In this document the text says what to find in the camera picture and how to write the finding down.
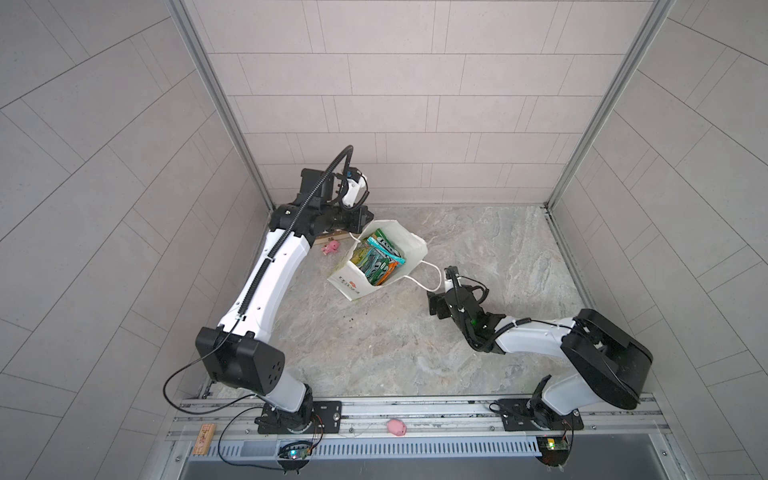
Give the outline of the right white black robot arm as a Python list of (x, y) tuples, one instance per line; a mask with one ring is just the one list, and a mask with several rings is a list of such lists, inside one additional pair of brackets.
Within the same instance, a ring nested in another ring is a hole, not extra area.
[(489, 289), (464, 285), (462, 276), (429, 292), (429, 314), (449, 318), (474, 351), (530, 353), (568, 361), (571, 373), (547, 374), (525, 401), (497, 401), (492, 410), (519, 426), (540, 430), (578, 428), (577, 411), (604, 402), (634, 410), (653, 363), (650, 350), (604, 315), (582, 309), (571, 318), (539, 320), (490, 313), (482, 308)]

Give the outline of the teal mint candy bag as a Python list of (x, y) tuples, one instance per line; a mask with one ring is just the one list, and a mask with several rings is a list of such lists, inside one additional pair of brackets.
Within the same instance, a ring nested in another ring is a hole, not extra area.
[(379, 253), (388, 257), (390, 262), (396, 262), (398, 265), (404, 265), (406, 263), (403, 254), (381, 229), (376, 229), (374, 233), (366, 239), (366, 242)]

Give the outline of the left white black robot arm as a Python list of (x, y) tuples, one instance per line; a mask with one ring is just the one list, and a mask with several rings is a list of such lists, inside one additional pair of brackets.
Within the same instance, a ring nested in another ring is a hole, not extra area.
[(346, 210), (312, 200), (279, 206), (246, 285), (214, 328), (203, 327), (196, 349), (209, 377), (259, 396), (277, 428), (305, 431), (313, 420), (311, 388), (286, 372), (285, 354), (270, 344), (278, 308), (317, 237), (336, 230), (360, 234), (374, 220), (366, 206)]

